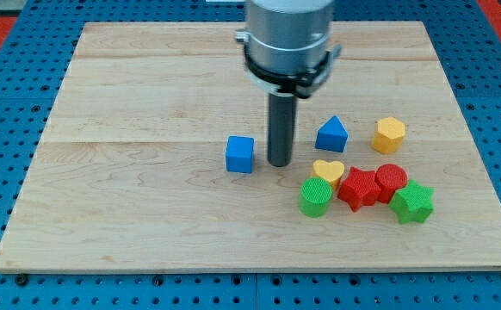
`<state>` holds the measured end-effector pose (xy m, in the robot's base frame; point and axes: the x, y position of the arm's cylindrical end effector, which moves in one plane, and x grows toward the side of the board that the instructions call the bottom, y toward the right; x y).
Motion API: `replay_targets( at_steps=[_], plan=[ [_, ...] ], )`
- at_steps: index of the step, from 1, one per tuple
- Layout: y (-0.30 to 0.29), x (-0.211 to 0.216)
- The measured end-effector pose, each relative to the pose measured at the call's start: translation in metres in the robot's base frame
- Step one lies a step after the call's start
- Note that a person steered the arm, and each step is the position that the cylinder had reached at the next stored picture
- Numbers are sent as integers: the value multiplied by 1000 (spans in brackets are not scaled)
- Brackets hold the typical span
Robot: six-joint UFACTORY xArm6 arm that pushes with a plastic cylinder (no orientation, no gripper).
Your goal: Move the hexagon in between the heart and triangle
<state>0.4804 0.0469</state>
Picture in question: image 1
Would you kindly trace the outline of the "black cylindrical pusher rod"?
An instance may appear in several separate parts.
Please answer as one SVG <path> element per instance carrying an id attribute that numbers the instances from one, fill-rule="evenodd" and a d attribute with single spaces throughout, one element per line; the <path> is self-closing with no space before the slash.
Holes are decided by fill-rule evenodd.
<path id="1" fill-rule="evenodd" d="M 269 94 L 267 157 L 275 167 L 287 166 L 291 161 L 297 103 L 294 96 Z"/>

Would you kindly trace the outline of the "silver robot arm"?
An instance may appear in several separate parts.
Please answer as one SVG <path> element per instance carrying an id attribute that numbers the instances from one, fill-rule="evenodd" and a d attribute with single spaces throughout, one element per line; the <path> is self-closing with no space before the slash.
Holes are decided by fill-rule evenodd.
<path id="1" fill-rule="evenodd" d="M 268 96 L 267 160 L 291 162 L 300 99 L 313 95 L 331 75 L 339 45 L 328 47 L 333 0 L 249 0 L 245 27 L 235 34 L 243 46 L 249 79 Z"/>

